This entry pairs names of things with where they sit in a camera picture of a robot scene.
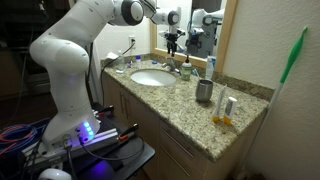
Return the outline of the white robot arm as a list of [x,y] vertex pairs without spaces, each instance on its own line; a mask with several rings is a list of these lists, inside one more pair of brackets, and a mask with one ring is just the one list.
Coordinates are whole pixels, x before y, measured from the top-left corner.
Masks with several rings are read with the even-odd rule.
[[31,57],[47,70],[58,110],[42,135],[40,155],[53,157],[62,152],[64,136],[69,136],[74,147],[79,145],[79,137],[93,140],[100,124],[93,115],[85,84],[89,67],[85,46],[107,24],[136,26],[145,17],[169,27],[168,52],[175,53],[181,9],[159,8],[154,0],[78,0],[62,19],[32,42]]

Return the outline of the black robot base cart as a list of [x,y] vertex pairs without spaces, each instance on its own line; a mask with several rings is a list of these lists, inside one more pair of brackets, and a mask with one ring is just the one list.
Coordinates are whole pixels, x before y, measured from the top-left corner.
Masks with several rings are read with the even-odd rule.
[[[93,150],[92,156],[72,153],[78,180],[128,180],[154,156],[155,150],[142,137],[131,132],[127,139]],[[0,160],[0,180],[28,180],[31,169],[24,169],[27,158],[21,149],[4,155]]]

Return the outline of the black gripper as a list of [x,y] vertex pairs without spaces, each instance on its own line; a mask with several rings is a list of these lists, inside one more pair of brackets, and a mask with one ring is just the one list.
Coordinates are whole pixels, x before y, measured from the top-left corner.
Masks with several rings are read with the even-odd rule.
[[164,32],[164,38],[167,42],[167,54],[174,57],[175,52],[177,50],[177,44],[176,41],[181,37],[185,35],[185,31],[181,28],[171,28],[168,31]]

